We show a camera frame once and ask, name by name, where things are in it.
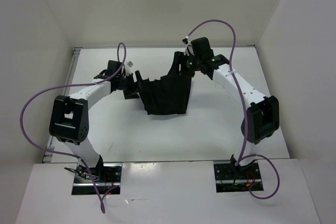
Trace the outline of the black pleated skirt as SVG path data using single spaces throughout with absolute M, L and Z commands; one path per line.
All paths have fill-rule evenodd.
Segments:
M 167 75 L 138 85 L 139 95 L 148 115 L 185 114 L 191 91 L 190 76 Z

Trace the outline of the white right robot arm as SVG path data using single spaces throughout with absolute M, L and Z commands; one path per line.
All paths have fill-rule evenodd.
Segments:
M 242 147 L 230 158 L 230 172 L 243 178 L 255 161 L 259 143 L 279 129 L 279 101 L 247 82 L 232 66 L 232 57 L 215 55 L 206 37 L 183 39 L 185 50 L 176 52 L 170 74 L 193 77 L 199 71 L 219 84 L 243 106 Z

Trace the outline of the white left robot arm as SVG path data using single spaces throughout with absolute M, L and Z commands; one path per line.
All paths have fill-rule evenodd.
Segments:
M 54 100 L 49 133 L 64 143 L 79 162 L 72 172 L 98 182 L 110 173 L 103 159 L 89 141 L 89 110 L 114 91 L 122 91 L 124 98 L 138 99 L 138 87 L 128 61 L 108 61 L 107 69 L 96 75 L 92 82 L 70 95 L 59 95 Z

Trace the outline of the white front cover board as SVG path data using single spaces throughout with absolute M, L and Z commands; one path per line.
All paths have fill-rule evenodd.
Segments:
M 71 193 L 64 164 L 33 167 L 17 223 L 319 223 L 300 164 L 259 162 L 264 189 L 218 193 L 212 162 L 124 164 L 121 191 L 104 201 Z

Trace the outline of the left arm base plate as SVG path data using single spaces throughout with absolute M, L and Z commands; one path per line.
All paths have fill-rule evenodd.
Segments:
M 98 192 L 101 196 L 119 195 L 121 186 L 122 164 L 121 163 L 105 163 L 105 171 L 103 175 L 93 174 Z M 74 181 L 72 186 L 72 195 L 94 195 L 96 193 L 89 174 L 78 173 L 79 166 L 74 168 L 65 168 L 67 171 L 74 173 Z

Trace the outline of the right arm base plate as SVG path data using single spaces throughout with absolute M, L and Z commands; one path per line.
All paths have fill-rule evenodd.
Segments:
M 217 193 L 233 193 L 263 191 L 262 179 L 258 163 L 254 162 L 249 168 L 240 172 L 230 161 L 214 162 L 214 176 Z

